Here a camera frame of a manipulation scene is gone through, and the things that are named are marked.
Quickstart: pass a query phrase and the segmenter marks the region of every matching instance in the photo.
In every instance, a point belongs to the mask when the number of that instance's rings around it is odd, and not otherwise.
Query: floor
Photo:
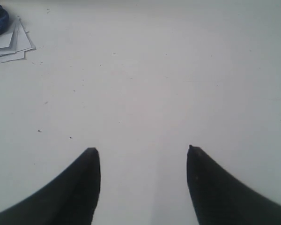
[[[37,46],[0,64],[0,211],[97,147],[94,225],[197,225],[189,144],[281,204],[281,0],[0,3]]]

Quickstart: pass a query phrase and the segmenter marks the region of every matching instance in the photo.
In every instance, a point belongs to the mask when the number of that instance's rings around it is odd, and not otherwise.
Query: stack of papers
[[[25,58],[25,52],[36,49],[27,36],[19,18],[15,19],[8,30],[0,35],[0,63]]]

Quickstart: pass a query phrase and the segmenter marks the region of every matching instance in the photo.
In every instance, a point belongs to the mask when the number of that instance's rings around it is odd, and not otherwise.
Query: white floor
[[[97,147],[94,225],[197,225],[190,143],[281,204],[281,0],[0,3],[37,46],[0,64],[0,211]]]

